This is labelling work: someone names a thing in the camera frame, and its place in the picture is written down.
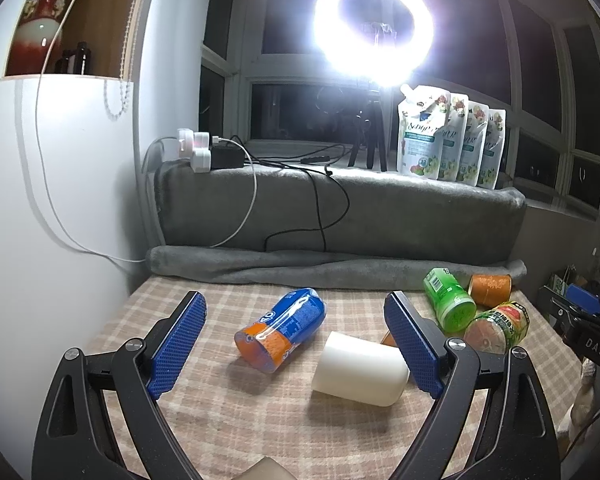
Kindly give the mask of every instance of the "metal screw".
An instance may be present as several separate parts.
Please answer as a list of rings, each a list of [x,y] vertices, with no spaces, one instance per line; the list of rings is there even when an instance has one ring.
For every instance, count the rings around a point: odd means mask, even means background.
[[[466,343],[462,341],[462,339],[455,337],[449,340],[449,346],[454,350],[464,350],[466,348]]]
[[[513,357],[517,359],[525,359],[526,358],[526,350],[524,348],[520,348],[519,346],[514,346],[511,349],[511,353]]]
[[[142,348],[142,339],[130,339],[125,343],[125,348],[130,352],[135,352]]]
[[[75,358],[78,357],[78,355],[80,355],[80,351],[77,348],[69,348],[65,353],[64,353],[64,358],[67,361],[73,361]]]

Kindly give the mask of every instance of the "plaid tablecloth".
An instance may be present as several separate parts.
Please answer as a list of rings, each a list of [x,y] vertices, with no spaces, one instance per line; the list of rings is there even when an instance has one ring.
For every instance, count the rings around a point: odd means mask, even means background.
[[[107,323],[89,352],[112,351],[145,336],[187,291],[206,297],[206,325],[174,389],[158,404],[183,450],[205,480],[228,480],[270,456],[299,480],[385,480],[418,433],[432,400],[410,380],[402,398],[379,408],[311,391],[320,352],[332,330],[380,341],[386,332],[386,293],[319,290],[327,316],[316,337],[298,347],[268,376],[243,361],[234,333],[267,312],[290,289],[276,285],[211,285],[154,276]],[[418,311],[433,317],[423,293],[407,293]],[[519,291],[531,320],[522,342],[534,362],[554,423],[580,384],[580,362]],[[447,472],[464,465],[486,393],[477,392]],[[115,394],[109,413],[129,469],[146,474],[133,447]]]

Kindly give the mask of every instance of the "green plastic container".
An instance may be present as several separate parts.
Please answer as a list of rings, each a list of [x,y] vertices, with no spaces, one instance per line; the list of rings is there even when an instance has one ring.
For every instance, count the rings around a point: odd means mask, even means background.
[[[456,281],[449,269],[431,269],[424,290],[445,332],[464,330],[475,317],[475,302]]]

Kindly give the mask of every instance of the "blue textured pad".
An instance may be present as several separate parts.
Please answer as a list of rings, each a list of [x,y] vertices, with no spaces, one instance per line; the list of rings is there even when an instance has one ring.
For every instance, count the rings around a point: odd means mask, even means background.
[[[437,399],[444,389],[438,358],[392,294],[384,302],[384,320],[419,389]]]
[[[147,391],[158,400],[173,388],[187,357],[205,324],[205,297],[197,293],[173,325],[169,335],[157,351],[152,363],[151,381]]]

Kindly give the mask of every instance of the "red and white vase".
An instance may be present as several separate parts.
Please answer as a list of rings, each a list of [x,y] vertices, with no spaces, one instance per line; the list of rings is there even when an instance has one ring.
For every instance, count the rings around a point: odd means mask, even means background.
[[[71,0],[27,0],[22,9],[6,75],[39,74],[49,45],[58,31],[60,21]],[[60,56],[61,34],[58,35],[52,58]]]

